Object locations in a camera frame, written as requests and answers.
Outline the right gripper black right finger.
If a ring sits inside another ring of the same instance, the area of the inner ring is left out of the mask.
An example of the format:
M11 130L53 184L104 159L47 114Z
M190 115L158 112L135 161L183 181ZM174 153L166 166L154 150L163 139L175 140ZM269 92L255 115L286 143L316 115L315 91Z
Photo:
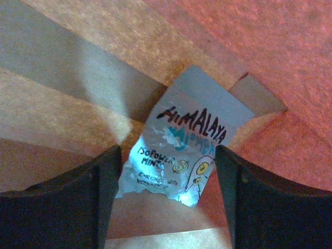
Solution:
M216 147L233 248L331 248L331 191L278 176Z

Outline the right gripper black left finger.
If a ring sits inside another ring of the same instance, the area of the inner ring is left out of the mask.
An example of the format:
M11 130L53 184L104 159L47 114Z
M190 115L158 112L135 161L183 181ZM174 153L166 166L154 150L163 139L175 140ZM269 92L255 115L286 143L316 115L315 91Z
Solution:
M1 248L103 248L121 149L22 191L1 193Z

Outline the silver mint sachet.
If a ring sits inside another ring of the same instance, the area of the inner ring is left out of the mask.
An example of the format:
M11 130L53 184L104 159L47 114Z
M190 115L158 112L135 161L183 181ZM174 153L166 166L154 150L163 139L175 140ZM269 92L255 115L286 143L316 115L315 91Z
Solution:
M253 115L202 69L189 67L153 107L123 166L117 198L148 190L195 206L216 147L228 145Z

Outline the red paper bag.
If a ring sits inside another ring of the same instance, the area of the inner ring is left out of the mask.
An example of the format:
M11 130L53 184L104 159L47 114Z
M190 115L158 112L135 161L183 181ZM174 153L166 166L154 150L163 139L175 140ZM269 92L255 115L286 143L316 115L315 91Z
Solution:
M192 65L240 95L253 76L285 105L232 149L331 190L331 1L1 1L1 134L126 157Z

